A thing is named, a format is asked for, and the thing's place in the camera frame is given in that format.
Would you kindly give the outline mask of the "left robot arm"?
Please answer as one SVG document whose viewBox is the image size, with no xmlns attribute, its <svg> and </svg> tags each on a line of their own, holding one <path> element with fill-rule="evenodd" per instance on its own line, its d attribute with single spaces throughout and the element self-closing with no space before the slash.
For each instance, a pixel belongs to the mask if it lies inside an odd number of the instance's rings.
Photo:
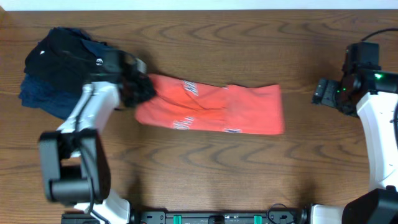
<svg viewBox="0 0 398 224">
<path fill-rule="evenodd" d="M 135 59 L 107 62 L 105 71 L 90 77 L 67 120 L 39 138 L 40 166 L 48 201 L 72 206 L 62 223 L 142 223 L 130 202 L 111 190 L 111 173 L 100 134 L 130 93 L 136 78 L 143 78 L 146 64 Z"/>
</svg>

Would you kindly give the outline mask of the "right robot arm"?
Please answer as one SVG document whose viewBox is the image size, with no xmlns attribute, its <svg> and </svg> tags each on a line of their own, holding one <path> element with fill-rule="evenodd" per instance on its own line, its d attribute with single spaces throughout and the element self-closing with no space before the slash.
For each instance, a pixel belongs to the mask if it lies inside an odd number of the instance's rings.
<svg viewBox="0 0 398 224">
<path fill-rule="evenodd" d="M 309 222 L 397 223 L 397 74 L 364 69 L 339 82 L 322 78 L 312 102 L 360 119 L 369 191 L 343 207 L 313 205 Z"/>
</svg>

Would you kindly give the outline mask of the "red t-shirt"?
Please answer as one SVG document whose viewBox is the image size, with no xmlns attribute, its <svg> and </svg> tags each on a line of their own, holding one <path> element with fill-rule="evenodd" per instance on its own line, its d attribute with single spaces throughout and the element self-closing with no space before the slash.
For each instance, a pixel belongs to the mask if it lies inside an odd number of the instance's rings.
<svg viewBox="0 0 398 224">
<path fill-rule="evenodd" d="M 224 87 L 151 74 L 156 95 L 135 113 L 141 124 L 179 130 L 278 135 L 284 132 L 279 85 Z"/>
</svg>

